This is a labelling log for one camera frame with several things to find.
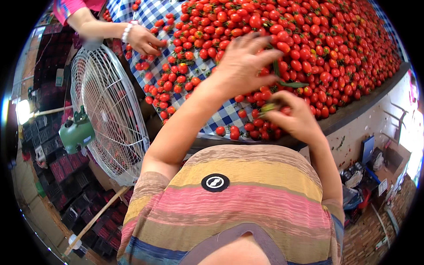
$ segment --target pink shirt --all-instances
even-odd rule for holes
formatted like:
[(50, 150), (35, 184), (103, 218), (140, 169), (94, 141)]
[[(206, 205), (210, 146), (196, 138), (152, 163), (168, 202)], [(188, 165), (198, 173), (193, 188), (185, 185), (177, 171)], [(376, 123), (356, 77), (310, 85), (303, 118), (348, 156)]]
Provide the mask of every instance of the pink shirt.
[(53, 13), (62, 25), (67, 25), (66, 20), (70, 15), (82, 7), (93, 11), (100, 11), (106, 0), (54, 0)]

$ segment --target blue checkered tablecloth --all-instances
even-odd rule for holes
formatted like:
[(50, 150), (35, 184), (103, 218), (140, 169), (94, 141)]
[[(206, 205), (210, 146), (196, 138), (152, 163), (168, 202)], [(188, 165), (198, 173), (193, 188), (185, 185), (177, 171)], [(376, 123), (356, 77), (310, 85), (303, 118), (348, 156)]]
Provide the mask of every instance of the blue checkered tablecloth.
[[(373, 5), (374, 9), (377, 12), (377, 15), (385, 21), (385, 29), (390, 33), (393, 33), (394, 41), (396, 41), (398, 45), (399, 54), (402, 59), (407, 59), (406, 53), (404, 49), (402, 50), (402, 43), (398, 40), (398, 35), (394, 28), (391, 26), (390, 21), (380, 8), (380, 6), (374, 1), (369, 0)], [(139, 9), (137, 11), (132, 10), (132, 5), (134, 1), (129, 0), (111, 0), (107, 4), (107, 8), (114, 22), (129, 22), (130, 20), (138, 20), (140, 25), (151, 29), (154, 27), (154, 23), (159, 19), (164, 19), (166, 21), (165, 15), (167, 13), (173, 13), (176, 17), (175, 23), (180, 21), (181, 15), (181, 3), (176, 0), (145, 0), (143, 1)], [(159, 30), (158, 39), (166, 39), (168, 41), (167, 49), (162, 50), (162, 56), (157, 57), (150, 65), (150, 71), (153, 74), (153, 78), (148, 80), (144, 78), (144, 71), (138, 71), (135, 69), (135, 65), (140, 60), (140, 54), (133, 51), (131, 59), (128, 60), (128, 63), (131, 66), (131, 72), (134, 74), (135, 78), (139, 85), (143, 88), (145, 84), (155, 84), (158, 79), (161, 77), (162, 65), (168, 63), (167, 57), (173, 52), (175, 46), (169, 45), (171, 37), (174, 33), (175, 29), (171, 30), (169, 33), (166, 33), (163, 30)], [(198, 53), (194, 52), (195, 55), (195, 64), (189, 67), (189, 72), (186, 74), (188, 77), (197, 76), (201, 80), (206, 78), (206, 72), (210, 71), (213, 67), (215, 67), (215, 63), (212, 59), (208, 59), (204, 61), (203, 59), (198, 57)], [(179, 109), (179, 107), (185, 101), (185, 95), (187, 91), (183, 89), (181, 94), (173, 93), (171, 95), (171, 103), (175, 109)], [(244, 119), (240, 119), (237, 114), (237, 111), (241, 108), (244, 108), (248, 113), (248, 116)], [(235, 103), (233, 99), (225, 102), (223, 106), (216, 112), (205, 124), (205, 126), (201, 129), (198, 137), (200, 138), (208, 138), (208, 139), (222, 139), (222, 137), (217, 136), (215, 134), (215, 129), (219, 126), (232, 126), (235, 125), (240, 129), (240, 132), (244, 132), (244, 124), (248, 122), (248, 120), (253, 120), (251, 115), (252, 107), (249, 103)], [(227, 135), (225, 138), (229, 139), (229, 130), (227, 130)], [(250, 138), (240, 137), (241, 140), (252, 142), (253, 140)]]

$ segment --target green fan motor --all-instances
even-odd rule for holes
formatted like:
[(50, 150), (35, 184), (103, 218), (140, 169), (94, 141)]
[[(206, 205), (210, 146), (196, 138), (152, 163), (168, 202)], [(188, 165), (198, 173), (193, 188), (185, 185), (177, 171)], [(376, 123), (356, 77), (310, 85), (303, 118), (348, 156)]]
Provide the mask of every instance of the green fan motor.
[(96, 138), (90, 119), (81, 106), (80, 112), (75, 112), (73, 120), (68, 119), (59, 129), (59, 136), (68, 154), (77, 153)]

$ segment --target lamp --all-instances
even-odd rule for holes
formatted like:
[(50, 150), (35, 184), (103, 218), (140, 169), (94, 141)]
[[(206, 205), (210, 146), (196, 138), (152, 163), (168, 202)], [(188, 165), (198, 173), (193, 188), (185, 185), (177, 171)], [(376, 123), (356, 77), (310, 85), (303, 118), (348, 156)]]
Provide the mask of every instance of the lamp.
[(30, 113), (28, 100), (25, 99), (18, 102), (18, 104), (16, 105), (16, 115), (18, 117), (18, 124), (20, 125), (24, 124), (32, 116), (34, 116), (33, 112)]
[(27, 122), (32, 117), (51, 114), (51, 113), (55, 113), (55, 112), (61, 112), (65, 109), (70, 109), (70, 108), (72, 108), (72, 105), (66, 106), (64, 108), (46, 110), (44, 112), (37, 112), (37, 113), (31, 112), (30, 113), (29, 102), (28, 102), (28, 100), (24, 99), (16, 105), (16, 115), (18, 117), (18, 124), (23, 125), (25, 122)]

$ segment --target electric fan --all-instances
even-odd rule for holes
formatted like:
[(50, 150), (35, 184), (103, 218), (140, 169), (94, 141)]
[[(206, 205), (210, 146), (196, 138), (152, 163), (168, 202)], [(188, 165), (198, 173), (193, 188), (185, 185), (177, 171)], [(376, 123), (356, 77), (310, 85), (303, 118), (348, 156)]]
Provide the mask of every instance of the electric fan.
[(149, 138), (128, 76), (105, 45), (81, 48), (72, 62), (74, 117), (59, 130), (68, 153), (87, 146), (100, 167), (120, 186), (134, 185)]

